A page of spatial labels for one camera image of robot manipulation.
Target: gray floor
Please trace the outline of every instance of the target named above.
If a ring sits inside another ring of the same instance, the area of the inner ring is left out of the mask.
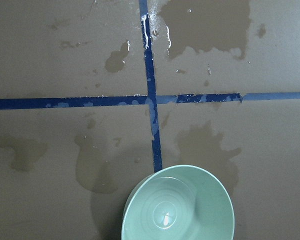
[[[300,92],[300,0],[148,0],[158,95]],[[0,1],[0,99],[146,95],[137,0]],[[236,240],[300,240],[300,99],[158,106],[163,167],[216,175]],[[0,110],[0,240],[119,240],[147,105]]]

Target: water stain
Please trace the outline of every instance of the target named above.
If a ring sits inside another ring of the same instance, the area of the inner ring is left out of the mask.
[[[93,129],[96,126],[96,120],[93,118],[89,119],[88,126],[86,127],[87,129]]]
[[[263,23],[259,26],[259,29],[257,31],[257,36],[262,39],[264,37],[264,35],[266,34],[266,25]]]
[[[89,43],[91,43],[92,41],[78,41],[76,44],[72,44],[70,41],[60,41],[60,46],[59,48],[61,50],[65,50],[65,49],[75,49],[78,48],[80,46],[84,46],[87,45]]]
[[[163,122],[161,123],[161,129],[164,129],[167,126],[169,116],[170,112],[168,112],[168,114],[164,117]]]
[[[208,106],[213,107],[216,111],[222,106],[222,102],[208,102]]]
[[[67,19],[60,19],[57,20],[56,18],[54,19],[54,23],[51,25],[47,25],[48,28],[57,31],[59,27],[67,27],[70,25],[70,18]]]
[[[119,51],[113,51],[110,57],[105,61],[105,69],[109,73],[117,73],[121,71],[125,66],[124,58],[128,56],[129,53],[129,41],[126,40]]]
[[[177,69],[175,72],[176,72],[177,74],[185,74],[185,73],[187,73],[187,71],[182,70],[182,69]]]
[[[127,198],[143,178],[153,173],[152,158],[148,145],[136,144],[111,157],[111,162],[115,163],[112,173],[118,182],[118,190],[112,194],[91,193],[91,216],[99,240],[122,239],[123,212]]]
[[[110,194],[117,190],[111,176],[111,163],[104,159],[102,149],[90,136],[77,135],[74,142],[80,147],[75,166],[77,182],[94,193]]]
[[[91,117],[91,116],[96,115],[96,114],[97,113],[95,113],[95,112],[88,112],[84,116],[87,118],[87,117]]]
[[[116,138],[113,139],[114,141],[116,141],[116,143],[115,143],[116,147],[119,147],[119,145],[121,143],[121,139],[122,139],[122,137],[116,137]]]
[[[10,135],[0,137],[0,148],[12,148],[14,159],[10,167],[19,172],[29,172],[47,151],[48,144],[33,139],[15,138]]]
[[[171,0],[158,14],[169,29],[170,59],[181,55],[186,47],[209,52],[241,50],[244,59],[251,20],[248,0]]]
[[[221,149],[224,135],[213,135],[211,122],[204,126],[191,126],[189,132],[177,136],[180,158],[183,164],[206,169],[215,175],[231,195],[238,183],[238,167],[230,161],[241,153],[241,148]]]
[[[140,161],[141,161],[140,157],[137,157],[137,158],[134,160],[134,163],[135,163],[135,164],[139,164]]]

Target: blue painter's tape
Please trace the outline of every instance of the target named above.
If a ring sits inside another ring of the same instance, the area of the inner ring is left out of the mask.
[[[161,156],[161,143],[160,143],[160,131],[158,121],[158,105],[157,105],[157,93],[156,93],[156,78],[154,59],[152,53],[150,24],[147,0],[139,0],[142,40],[144,47],[144,63],[146,73],[146,84],[148,90],[148,98],[146,104],[149,105],[150,112],[150,125],[153,136],[152,140],[152,152],[153,152],[153,168],[154,172],[162,170],[162,156]]]
[[[148,14],[147,0],[139,0],[140,17]]]
[[[147,96],[0,99],[0,110],[117,106],[120,103],[144,105],[146,99]]]
[[[67,102],[58,102],[57,105],[53,106],[53,108],[55,108],[55,109],[68,108],[68,107],[69,107],[69,103],[67,103]]]
[[[242,97],[243,101],[288,100],[288,99],[300,99],[300,92],[248,93]]]
[[[241,101],[239,93],[225,94],[180,94],[156,96],[158,104],[185,104],[185,103],[211,103],[211,102],[231,102]]]

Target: plastic bowl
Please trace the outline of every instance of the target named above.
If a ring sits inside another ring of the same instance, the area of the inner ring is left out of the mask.
[[[122,240],[232,240],[234,209],[221,182],[191,165],[142,180],[124,208]]]

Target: water puddle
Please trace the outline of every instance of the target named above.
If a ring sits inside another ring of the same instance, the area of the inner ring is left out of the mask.
[[[238,168],[233,157],[241,153],[241,148],[223,150],[221,142],[224,135],[213,135],[211,123],[204,126],[192,126],[189,132],[177,136],[180,159],[183,164],[203,168],[215,175],[231,195],[238,183]]]
[[[14,159],[10,164],[19,172],[29,172],[47,151],[48,144],[33,139],[15,138],[10,135],[0,137],[0,148],[12,148]]]
[[[110,57],[105,61],[105,69],[109,73],[117,73],[121,71],[125,66],[124,59],[128,56],[130,51],[130,42],[126,40],[119,51],[113,51]]]
[[[93,118],[90,118],[89,122],[88,122],[88,126],[86,128],[93,129],[96,126],[96,123],[97,123],[96,120],[94,120]]]
[[[80,147],[75,166],[77,182],[85,189],[101,194],[117,190],[111,176],[111,163],[103,156],[103,150],[90,136],[77,135],[74,142]]]
[[[168,26],[170,59],[181,55],[186,47],[197,53],[238,48],[237,58],[245,58],[251,23],[248,0],[170,0],[158,15]]]

